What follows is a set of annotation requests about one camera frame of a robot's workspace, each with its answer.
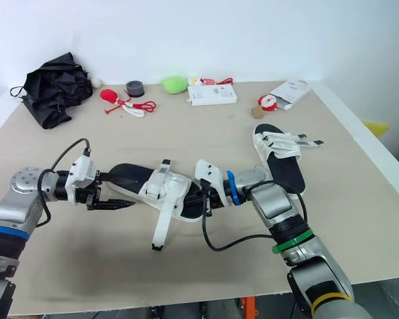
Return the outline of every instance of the green ring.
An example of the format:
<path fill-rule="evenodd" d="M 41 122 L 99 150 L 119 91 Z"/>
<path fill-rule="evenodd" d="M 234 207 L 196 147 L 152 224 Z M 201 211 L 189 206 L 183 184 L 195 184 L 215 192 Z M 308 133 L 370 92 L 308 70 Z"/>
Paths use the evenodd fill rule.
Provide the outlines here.
<path fill-rule="evenodd" d="M 302 241 L 304 241 L 305 239 L 308 239 L 312 235 L 313 235 L 312 229 L 308 229 L 307 231 L 305 231 L 304 233 L 301 233 L 299 236 L 291 239 L 290 241 L 286 241 L 285 243 L 282 243 L 280 245 L 273 246 L 272 252 L 274 254 L 279 254 L 281 251 L 284 251 L 288 248 L 291 248 L 291 247 L 301 243 Z"/>

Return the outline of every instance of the blue ring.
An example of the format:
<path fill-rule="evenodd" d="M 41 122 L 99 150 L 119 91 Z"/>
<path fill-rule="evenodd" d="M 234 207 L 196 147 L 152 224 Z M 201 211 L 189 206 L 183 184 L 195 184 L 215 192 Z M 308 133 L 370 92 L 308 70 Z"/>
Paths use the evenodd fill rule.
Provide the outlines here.
<path fill-rule="evenodd" d="M 231 171 L 226 171 L 226 173 L 227 177 L 229 178 L 229 185 L 231 186 L 233 202 L 236 206 L 241 205 L 238 198 L 237 188 L 235 186 L 235 176 Z"/>
<path fill-rule="evenodd" d="M 24 238 L 26 241 L 29 239 L 29 235 L 26 232 L 14 228 L 0 226 L 0 233 L 18 236 Z"/>

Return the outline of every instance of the black cable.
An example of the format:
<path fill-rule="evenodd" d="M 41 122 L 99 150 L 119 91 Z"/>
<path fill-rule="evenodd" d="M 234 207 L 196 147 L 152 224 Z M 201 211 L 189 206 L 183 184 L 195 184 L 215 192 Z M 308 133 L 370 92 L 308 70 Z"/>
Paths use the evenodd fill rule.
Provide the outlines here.
<path fill-rule="evenodd" d="M 46 225 L 52 219 L 51 212 L 49 211 L 49 208 L 46 205 L 45 194 L 43 193 L 43 191 L 41 189 L 41 184 L 43 183 L 43 177 L 48 172 L 54 173 L 54 171 L 52 169 L 47 168 L 40 173 L 39 180 L 37 181 L 37 193 L 40 195 L 40 203 L 41 203 L 41 207 L 45 210 L 46 220 L 43 221 L 42 223 L 37 224 L 36 228 Z"/>
<path fill-rule="evenodd" d="M 285 190 L 289 189 L 291 191 L 294 191 L 295 194 L 297 195 L 297 197 L 299 198 L 299 201 L 300 201 L 300 204 L 301 204 L 301 208 L 303 210 L 303 217 L 304 217 L 305 222 L 307 223 L 307 210 L 306 210 L 305 201 L 303 201 L 303 198 L 301 197 L 301 194 L 299 193 L 299 191 L 297 191 L 295 189 L 295 187 L 293 187 L 292 185 L 290 185 L 288 183 L 285 183 L 283 181 L 260 181 L 259 183 L 254 184 L 253 186 L 251 186 L 250 188 L 248 188 L 245 191 L 245 197 L 248 198 L 250 193 L 251 193 L 251 191 L 253 189 L 255 189 L 256 187 L 259 187 L 259 186 L 262 186 L 262 185 L 266 185 L 266 184 L 276 184 L 276 185 L 281 186 Z M 232 246 L 235 246 L 237 244 L 240 244 L 240 243 L 242 243 L 244 241 L 247 241 L 247 240 L 253 239 L 253 238 L 270 238 L 270 239 L 273 238 L 272 235 L 250 235 L 250 236 L 245 236 L 243 238 L 240 238 L 240 239 L 238 239 L 238 240 L 236 240 L 236 241 L 234 241 L 234 242 L 232 242 L 230 244 L 227 244 L 226 246 L 216 247 L 216 246 L 214 246 L 211 243 L 211 241 L 210 241 L 210 239 L 208 237 L 207 224 L 206 224 L 206 221 L 205 221 L 206 219 L 207 219 L 207 194 L 204 193 L 203 194 L 203 211 L 202 211 L 202 233 L 204 235 L 204 239 L 205 239 L 205 242 L 207 243 L 208 247 L 211 250 L 213 250 L 213 251 L 225 251 L 226 249 L 231 248 Z"/>
<path fill-rule="evenodd" d="M 295 313 L 296 307 L 297 307 L 297 304 L 295 303 L 295 299 L 294 299 L 293 307 L 291 308 L 290 319 L 294 318 L 294 313 Z"/>
<path fill-rule="evenodd" d="M 90 142 L 86 138 L 81 138 L 81 139 L 75 141 L 74 143 L 72 143 L 65 151 L 62 152 L 62 154 L 57 158 L 57 160 L 51 166 L 51 169 L 55 169 L 55 167 L 58 165 L 58 163 L 61 161 L 61 159 L 65 156 L 65 154 L 67 154 L 69 151 L 71 151 L 74 148 L 74 146 L 76 146 L 78 143 L 81 143 L 82 141 L 86 142 L 86 148 L 84 149 L 83 154 L 85 156 L 89 156 L 90 155 Z"/>
<path fill-rule="evenodd" d="M 243 238 L 240 238 L 230 244 L 227 244 L 226 246 L 223 247 L 215 247 L 211 242 L 210 239 L 208 238 L 207 234 L 207 227 L 205 220 L 207 218 L 207 195 L 203 195 L 203 212 L 202 212 L 202 233 L 204 235 L 205 242 L 207 243 L 208 247 L 210 247 L 213 251 L 225 251 L 228 248 L 231 248 L 232 246 L 235 246 L 239 243 L 242 243 L 243 241 L 247 241 L 249 239 L 253 238 L 272 238 L 271 235 L 250 235 L 250 236 L 245 236 Z"/>
<path fill-rule="evenodd" d="M 91 319 L 96 319 L 96 317 L 99 316 L 99 314 L 100 314 L 101 312 L 102 312 L 102 311 L 98 311 L 96 314 L 94 314 L 94 316 L 93 316 Z"/>
<path fill-rule="evenodd" d="M 42 190 L 42 183 L 43 183 L 43 178 L 45 176 L 46 173 L 54 173 L 54 169 L 56 168 L 56 166 L 58 165 L 58 163 L 61 161 L 61 159 L 70 151 L 72 150 L 77 144 L 81 143 L 81 142 L 86 142 L 86 148 L 83 151 L 83 155 L 85 156 L 90 156 L 90 142 L 88 141 L 88 139 L 86 138 L 81 138 L 77 141 L 75 141 L 74 143 L 72 143 L 69 147 L 66 148 L 65 151 L 63 151 L 61 153 L 61 155 L 57 158 L 57 160 L 53 163 L 53 165 L 51 166 L 51 168 L 47 168 L 45 170 L 43 170 L 40 173 L 39 176 L 39 180 L 37 181 L 37 192 L 39 194 L 40 197 L 40 203 L 41 203 L 41 207 L 45 210 L 46 213 L 46 220 L 43 221 L 42 223 L 37 224 L 37 227 L 41 227 L 43 225 L 46 225 L 49 221 L 51 221 L 52 219 L 52 215 L 51 212 L 49 211 L 49 208 L 47 207 L 46 204 L 46 200 L 45 200 L 45 194 L 43 193 Z"/>
<path fill-rule="evenodd" d="M 301 196 L 300 192 L 297 191 L 297 189 L 289 183 L 285 183 L 284 181 L 260 181 L 259 183 L 254 184 L 253 186 L 249 187 L 245 191 L 245 197 L 248 198 L 253 189 L 255 189 L 259 186 L 262 186 L 262 185 L 266 185 L 266 184 L 276 184 L 276 185 L 281 186 L 283 189 L 285 189 L 285 191 L 288 191 L 288 190 L 294 191 L 295 195 L 297 195 L 297 197 L 299 198 L 299 201 L 301 204 L 301 209 L 303 210 L 303 219 L 307 223 L 307 210 L 306 210 L 305 201 L 303 200 L 303 197 Z"/>

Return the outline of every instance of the black bag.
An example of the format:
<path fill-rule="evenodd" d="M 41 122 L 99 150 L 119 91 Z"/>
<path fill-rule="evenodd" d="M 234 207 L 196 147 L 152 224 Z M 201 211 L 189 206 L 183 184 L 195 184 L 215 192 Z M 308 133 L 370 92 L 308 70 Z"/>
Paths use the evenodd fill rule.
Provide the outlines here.
<path fill-rule="evenodd" d="M 80 105 L 93 93 L 87 72 L 74 62 L 71 53 L 28 73 L 23 88 L 27 91 L 27 95 L 22 96 L 23 104 L 44 129 L 71 120 L 65 109 Z"/>

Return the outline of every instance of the yellow ring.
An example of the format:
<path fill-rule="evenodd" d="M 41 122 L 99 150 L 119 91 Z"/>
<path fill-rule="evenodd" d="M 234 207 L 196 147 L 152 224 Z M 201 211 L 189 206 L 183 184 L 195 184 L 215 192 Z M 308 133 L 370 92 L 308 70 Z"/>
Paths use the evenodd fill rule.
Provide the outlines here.
<path fill-rule="evenodd" d="M 341 294 L 339 292 L 330 292 L 329 294 L 323 294 L 322 296 L 320 296 L 313 302 L 312 308 L 311 308 L 312 316 L 315 314 L 315 310 L 316 310 L 317 306 L 319 306 L 319 304 L 321 304 L 326 299 L 330 299 L 330 298 L 343 298 L 345 300 L 353 302 L 351 297 L 347 296 L 346 294 Z"/>

